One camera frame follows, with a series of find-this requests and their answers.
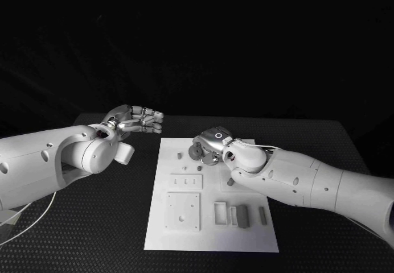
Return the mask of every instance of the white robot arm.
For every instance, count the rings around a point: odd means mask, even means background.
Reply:
[[[101,173],[111,161],[128,164],[129,132],[160,133],[163,113],[138,106],[114,108],[99,124],[0,139],[0,210],[40,199],[75,180]]]
[[[189,155],[207,165],[223,161],[236,183],[287,205],[336,212],[394,247],[394,179],[333,168],[277,147],[251,145],[222,127],[194,137]]]

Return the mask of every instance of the textured tabletop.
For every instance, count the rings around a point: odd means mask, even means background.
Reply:
[[[103,115],[80,114],[75,124],[98,123]],[[124,141],[135,148],[128,165],[112,162],[57,192],[40,222],[2,246],[0,272],[394,272],[389,246],[345,217],[271,199],[278,254],[142,251],[160,138],[192,138],[213,126],[368,173],[334,121],[167,116],[160,135],[132,133]],[[50,197],[26,209],[11,235],[39,217]]]

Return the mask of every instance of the black background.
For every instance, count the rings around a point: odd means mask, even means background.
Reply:
[[[391,6],[368,5],[1,16],[0,137],[121,104],[332,119],[370,172],[394,177],[392,31]]]

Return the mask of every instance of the robotic hand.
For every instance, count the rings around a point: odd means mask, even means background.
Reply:
[[[112,159],[127,165],[129,132],[161,133],[163,113],[138,106],[114,108],[99,124],[0,139],[0,210],[30,203],[75,180],[101,173]]]
[[[394,179],[333,168],[310,156],[233,138],[222,127],[193,138],[189,156],[223,162],[236,183],[291,206],[347,217],[394,247]]]

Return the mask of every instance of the white cable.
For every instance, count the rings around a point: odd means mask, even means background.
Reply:
[[[27,207],[30,206],[31,203],[28,203],[23,209],[0,224],[0,226],[2,226],[26,209]]]
[[[52,205],[52,203],[53,203],[54,196],[56,196],[56,192],[53,193],[52,200],[50,200],[50,203],[49,203],[49,205],[47,205],[47,208],[46,208],[46,210],[43,211],[43,214],[40,215],[40,217],[36,219],[34,223],[31,223],[30,226],[28,226],[28,228],[27,228],[23,232],[20,232],[15,236],[13,236],[11,239],[7,239],[2,243],[0,243],[0,246],[2,246],[2,245],[4,245],[8,241],[11,241],[15,237],[18,237],[20,235],[23,235],[23,233],[24,233],[26,231],[28,231],[28,229],[33,227],[33,225],[37,223],[37,221],[41,219],[44,213],[47,212],[49,207],[50,207],[50,205]]]
[[[238,140],[242,144],[249,145],[249,146],[265,147],[265,148],[272,148],[272,149],[280,149],[280,150],[282,150],[281,148],[278,148],[278,147],[275,147],[275,146],[249,144],[249,143],[243,142],[242,140],[239,140],[239,138],[236,138],[236,140]]]

